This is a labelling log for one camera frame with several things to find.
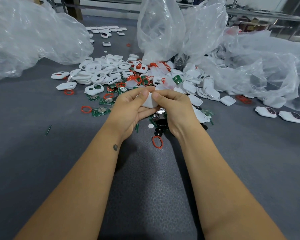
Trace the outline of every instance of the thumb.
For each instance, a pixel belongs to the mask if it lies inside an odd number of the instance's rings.
[[[157,102],[157,104],[159,104],[160,106],[162,106],[162,107],[164,107],[164,108],[167,108],[168,105],[169,105],[169,103],[171,102],[170,99],[168,99],[168,98],[166,98],[166,97],[160,95],[160,94],[157,93],[157,92],[154,92],[154,93],[152,94],[152,98],[153,98],[154,101]]]
[[[149,91],[144,89],[140,94],[131,102],[137,109],[139,109],[149,96]]]

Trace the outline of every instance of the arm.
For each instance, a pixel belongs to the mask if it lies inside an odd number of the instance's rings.
[[[201,227],[207,240],[285,239],[202,128],[189,98],[159,90],[152,98],[168,113],[190,175]]]
[[[81,158],[32,215],[16,240],[97,239],[121,143],[157,109],[140,107],[154,87],[123,93]]]

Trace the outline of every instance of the gray tabletop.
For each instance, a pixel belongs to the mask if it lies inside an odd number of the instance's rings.
[[[125,36],[113,34],[108,48],[95,34],[92,57],[104,51],[124,59],[130,53],[142,55],[135,22],[86,17],[85,23],[128,28]],[[84,85],[78,84],[72,96],[56,90],[61,82],[51,74],[77,67],[42,59],[20,78],[0,81],[0,239],[13,238],[107,119],[80,111],[83,105],[99,107],[87,99]],[[253,101],[227,107],[204,99],[202,107],[216,113],[208,133],[285,236],[300,239],[300,124],[260,117],[254,107],[262,104]],[[149,121],[139,124],[139,133],[121,147],[100,239],[202,239],[180,145],[165,133],[164,147],[156,149]]]

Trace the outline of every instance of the person's right hand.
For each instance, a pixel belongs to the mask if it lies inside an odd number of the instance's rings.
[[[166,109],[169,129],[178,140],[192,128],[202,129],[187,95],[164,89],[153,91],[152,98]]]

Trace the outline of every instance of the white wall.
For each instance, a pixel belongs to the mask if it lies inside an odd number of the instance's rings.
[[[234,0],[227,0],[227,4],[232,4]],[[249,5],[254,9],[262,9],[269,11],[280,11],[287,0],[238,0],[238,4],[244,6]],[[81,0],[82,5],[97,6],[97,7],[108,7],[108,8],[119,8],[138,11],[140,9],[139,5],[131,4],[118,4],[118,3],[109,3],[109,2],[96,2]],[[83,15],[92,15],[100,17],[112,17],[112,18],[123,18],[123,19],[138,19],[138,14],[136,13],[122,13],[115,11],[104,11],[104,10],[93,10],[93,9],[82,9]]]

